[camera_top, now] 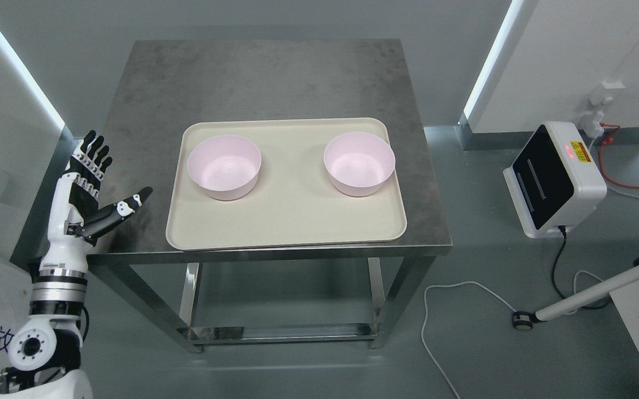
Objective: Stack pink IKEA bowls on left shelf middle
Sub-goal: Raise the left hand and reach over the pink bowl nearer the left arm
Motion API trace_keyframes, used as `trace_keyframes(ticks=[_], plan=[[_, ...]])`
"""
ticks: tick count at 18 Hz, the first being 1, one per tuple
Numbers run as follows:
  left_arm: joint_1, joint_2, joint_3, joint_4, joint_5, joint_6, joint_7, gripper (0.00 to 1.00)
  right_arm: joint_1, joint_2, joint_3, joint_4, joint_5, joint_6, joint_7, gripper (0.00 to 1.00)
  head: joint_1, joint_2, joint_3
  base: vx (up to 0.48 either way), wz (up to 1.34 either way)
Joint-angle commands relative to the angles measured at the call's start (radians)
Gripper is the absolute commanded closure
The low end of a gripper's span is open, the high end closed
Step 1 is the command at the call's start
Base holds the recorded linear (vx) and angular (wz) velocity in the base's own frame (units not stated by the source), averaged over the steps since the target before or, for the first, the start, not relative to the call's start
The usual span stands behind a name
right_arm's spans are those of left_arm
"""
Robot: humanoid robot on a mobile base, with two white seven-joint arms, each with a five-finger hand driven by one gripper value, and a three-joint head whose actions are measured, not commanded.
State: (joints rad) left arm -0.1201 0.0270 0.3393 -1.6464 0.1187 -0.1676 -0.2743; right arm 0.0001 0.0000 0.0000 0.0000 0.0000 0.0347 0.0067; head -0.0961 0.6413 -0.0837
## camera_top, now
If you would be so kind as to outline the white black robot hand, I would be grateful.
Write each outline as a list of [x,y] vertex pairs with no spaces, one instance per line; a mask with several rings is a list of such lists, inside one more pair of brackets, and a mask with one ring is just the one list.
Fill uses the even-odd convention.
[[113,161],[104,137],[89,131],[74,149],[56,182],[48,221],[50,247],[39,272],[55,269],[86,273],[86,256],[100,237],[135,215],[153,192],[145,187],[133,195],[100,207],[98,197]]

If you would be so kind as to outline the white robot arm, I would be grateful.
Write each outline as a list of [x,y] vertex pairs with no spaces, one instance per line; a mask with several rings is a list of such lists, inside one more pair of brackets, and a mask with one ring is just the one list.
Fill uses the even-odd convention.
[[92,398],[81,370],[86,273],[71,269],[38,271],[32,279],[26,323],[8,346],[11,366],[0,373],[0,398]]

